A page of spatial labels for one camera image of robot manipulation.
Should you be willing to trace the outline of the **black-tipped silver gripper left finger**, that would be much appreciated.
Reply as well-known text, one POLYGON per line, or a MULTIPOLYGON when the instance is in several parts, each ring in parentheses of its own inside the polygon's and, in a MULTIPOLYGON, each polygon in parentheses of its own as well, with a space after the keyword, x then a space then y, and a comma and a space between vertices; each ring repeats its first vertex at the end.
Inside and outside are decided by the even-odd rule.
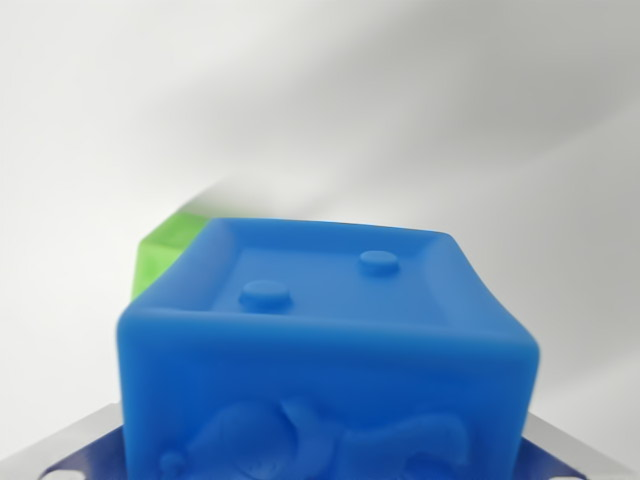
POLYGON ((1 478, 40 479, 48 467, 121 426, 121 404, 108 404, 2 460, 1 478))

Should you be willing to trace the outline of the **black-tipped silver gripper right finger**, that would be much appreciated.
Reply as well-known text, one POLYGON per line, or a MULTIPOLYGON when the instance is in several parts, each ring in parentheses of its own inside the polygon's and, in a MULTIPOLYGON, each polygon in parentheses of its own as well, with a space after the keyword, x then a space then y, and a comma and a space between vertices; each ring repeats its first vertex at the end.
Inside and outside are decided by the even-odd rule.
POLYGON ((568 433, 529 413, 523 438, 586 479, 638 479, 639 474, 568 433))

